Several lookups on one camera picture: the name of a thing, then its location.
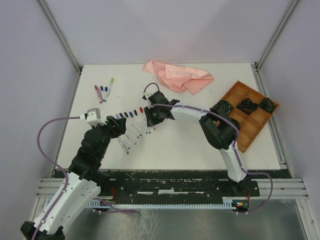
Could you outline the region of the green-tipped white pen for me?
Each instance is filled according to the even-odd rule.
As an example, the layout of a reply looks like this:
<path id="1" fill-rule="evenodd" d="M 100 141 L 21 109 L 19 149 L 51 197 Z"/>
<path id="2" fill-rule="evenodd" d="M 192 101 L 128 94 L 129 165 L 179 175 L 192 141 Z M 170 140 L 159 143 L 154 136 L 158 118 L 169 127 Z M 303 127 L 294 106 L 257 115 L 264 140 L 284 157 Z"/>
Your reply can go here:
<path id="1" fill-rule="evenodd" d="M 129 154 L 129 151 L 128 151 L 128 149 L 126 148 L 126 146 L 124 145 L 124 143 L 121 141 L 120 138 L 118 139 L 118 141 L 119 141 L 119 143 L 120 143 L 123 151 L 128 155 L 128 154 Z"/>

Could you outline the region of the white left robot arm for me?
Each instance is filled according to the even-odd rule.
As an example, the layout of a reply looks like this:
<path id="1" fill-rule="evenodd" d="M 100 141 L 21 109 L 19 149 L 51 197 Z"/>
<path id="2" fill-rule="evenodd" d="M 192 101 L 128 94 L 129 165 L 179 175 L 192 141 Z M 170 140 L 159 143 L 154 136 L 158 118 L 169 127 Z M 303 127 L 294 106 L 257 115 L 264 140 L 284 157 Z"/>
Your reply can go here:
<path id="1" fill-rule="evenodd" d="M 81 141 L 65 178 L 46 208 L 20 230 L 27 240 L 63 240 L 70 226 L 88 203 L 111 189 L 109 176 L 100 171 L 101 161 L 112 139 L 126 132 L 126 118 L 107 116 L 105 121 L 86 114 L 91 125 Z"/>

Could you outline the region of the pink capped pen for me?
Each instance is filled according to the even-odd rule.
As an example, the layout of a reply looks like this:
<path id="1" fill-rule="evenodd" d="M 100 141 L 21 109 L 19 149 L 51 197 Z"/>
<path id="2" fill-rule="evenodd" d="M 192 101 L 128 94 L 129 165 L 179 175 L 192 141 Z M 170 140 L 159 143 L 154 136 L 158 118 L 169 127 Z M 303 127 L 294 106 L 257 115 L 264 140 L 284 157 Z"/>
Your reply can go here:
<path id="1" fill-rule="evenodd" d="M 102 95 L 102 99 L 104 102 L 106 102 L 106 97 L 105 97 L 105 92 L 104 92 L 104 87 L 103 86 L 100 86 L 100 91 L 101 91 L 101 95 Z"/>

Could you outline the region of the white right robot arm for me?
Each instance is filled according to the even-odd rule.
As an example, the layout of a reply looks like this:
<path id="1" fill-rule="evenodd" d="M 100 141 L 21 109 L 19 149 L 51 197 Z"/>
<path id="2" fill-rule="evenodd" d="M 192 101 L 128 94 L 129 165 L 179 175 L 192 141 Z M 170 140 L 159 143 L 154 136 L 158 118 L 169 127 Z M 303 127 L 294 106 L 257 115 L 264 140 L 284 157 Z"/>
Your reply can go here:
<path id="1" fill-rule="evenodd" d="M 207 110 L 179 104 L 177 99 L 168 101 L 159 90 L 154 93 L 144 92 L 142 99 L 148 101 L 148 106 L 143 109 L 148 127 L 158 125 L 166 119 L 199 125 L 208 143 L 219 150 L 222 156 L 227 167 L 231 193 L 240 196 L 247 191 L 251 180 L 238 152 L 240 124 L 222 106 L 216 104 Z"/>

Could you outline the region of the magenta capped pen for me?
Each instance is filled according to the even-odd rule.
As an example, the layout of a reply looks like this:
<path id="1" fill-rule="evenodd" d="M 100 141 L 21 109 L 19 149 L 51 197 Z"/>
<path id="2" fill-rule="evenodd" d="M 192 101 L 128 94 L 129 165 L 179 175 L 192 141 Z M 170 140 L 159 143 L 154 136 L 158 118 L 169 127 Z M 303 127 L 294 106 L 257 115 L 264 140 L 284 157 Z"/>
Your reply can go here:
<path id="1" fill-rule="evenodd" d="M 98 101 L 99 101 L 100 104 L 102 104 L 102 103 L 103 103 L 103 100 L 102 100 L 102 98 L 101 98 L 100 89 L 98 88 L 97 85 L 95 85 L 94 88 L 95 88 L 95 92 L 96 92 L 97 97 L 98 97 Z"/>

